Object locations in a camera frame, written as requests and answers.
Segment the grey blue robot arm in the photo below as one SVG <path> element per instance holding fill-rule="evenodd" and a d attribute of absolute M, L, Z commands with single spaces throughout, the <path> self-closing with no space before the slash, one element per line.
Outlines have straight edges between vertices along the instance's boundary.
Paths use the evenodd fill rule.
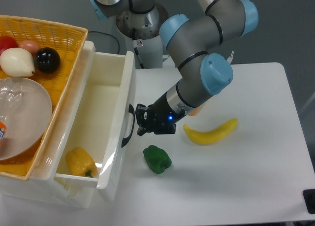
<path fill-rule="evenodd" d="M 197 0 L 204 15 L 163 17 L 156 0 L 89 0 L 101 19 L 116 17 L 120 32 L 133 42 L 159 36 L 181 79 L 153 104 L 138 104 L 138 135 L 174 134 L 176 123 L 233 80 L 229 62 L 209 49 L 252 32 L 257 8 L 250 0 Z"/>

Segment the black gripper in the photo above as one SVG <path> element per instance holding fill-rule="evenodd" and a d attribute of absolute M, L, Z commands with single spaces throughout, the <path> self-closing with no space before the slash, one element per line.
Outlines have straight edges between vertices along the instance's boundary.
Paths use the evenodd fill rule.
<path fill-rule="evenodd" d="M 137 104 L 135 115 L 139 125 L 137 130 L 138 136 L 151 132 L 154 134 L 175 134 L 176 123 L 185 116 L 185 109 L 182 107 L 179 111 L 174 111 L 167 99 L 160 97 L 149 107 Z"/>

